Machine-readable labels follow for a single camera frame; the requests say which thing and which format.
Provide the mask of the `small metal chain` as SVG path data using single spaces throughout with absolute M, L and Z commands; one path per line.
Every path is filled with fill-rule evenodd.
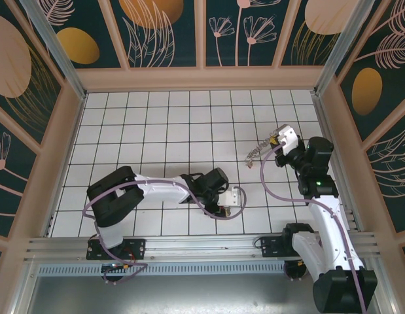
M 271 141 L 272 136 L 277 136 L 276 132 L 270 133 L 267 138 L 265 138 L 261 142 L 257 143 L 256 147 L 247 154 L 247 156 L 245 157 L 246 166 L 247 166 L 247 164 L 253 163 L 256 158 L 259 158 L 264 153 L 266 153 L 266 149 L 271 149 L 272 145 L 270 145 L 270 141 Z

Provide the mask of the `aluminium mounting rail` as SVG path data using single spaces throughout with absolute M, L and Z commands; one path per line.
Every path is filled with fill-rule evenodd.
M 197 235 L 146 237 L 145 262 L 205 262 L 260 260 L 256 235 Z M 83 262 L 86 237 L 42 237 L 28 241 L 26 260 L 41 262 Z

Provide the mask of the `aluminium side rail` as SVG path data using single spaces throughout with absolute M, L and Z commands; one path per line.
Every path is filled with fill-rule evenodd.
M 339 146 L 334 131 L 331 128 L 325 105 L 319 96 L 313 95 L 312 100 L 321 131 L 323 135 L 334 144 L 334 152 L 332 153 L 330 163 L 340 193 L 341 204 L 346 216 L 345 220 L 351 230 L 365 232 L 366 230 L 361 221 L 355 198 L 351 195 L 352 189 L 349 185 L 349 180 L 346 177 L 346 171 L 340 155 Z

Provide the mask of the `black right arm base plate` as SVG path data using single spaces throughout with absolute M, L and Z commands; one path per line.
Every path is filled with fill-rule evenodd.
M 281 235 L 261 237 L 260 250 L 263 258 L 283 258 L 289 256 Z

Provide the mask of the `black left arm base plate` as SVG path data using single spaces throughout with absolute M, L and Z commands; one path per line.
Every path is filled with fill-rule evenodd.
M 124 239 L 120 245 L 110 248 L 109 252 L 120 259 L 134 261 L 144 259 L 145 249 L 145 239 Z M 110 260 L 111 258 L 101 246 L 100 240 L 88 241 L 87 260 Z

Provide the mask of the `aluminium frame post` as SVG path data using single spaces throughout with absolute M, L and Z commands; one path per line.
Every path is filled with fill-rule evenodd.
M 374 3 L 377 2 L 377 7 L 379 7 L 381 1 L 382 0 L 359 0 L 355 5 L 315 83 L 313 88 L 314 96 L 319 98 L 324 94 L 343 58 L 353 46 L 353 42 L 358 37 L 363 25 L 366 24 L 366 19 L 372 16 L 372 9 L 375 6 Z
M 54 26 L 63 26 L 75 12 L 73 0 L 18 0 L 19 4 L 32 24 L 33 31 L 37 30 L 48 51 L 54 57 L 58 67 L 73 87 L 81 100 L 85 98 L 85 89 L 58 39 Z

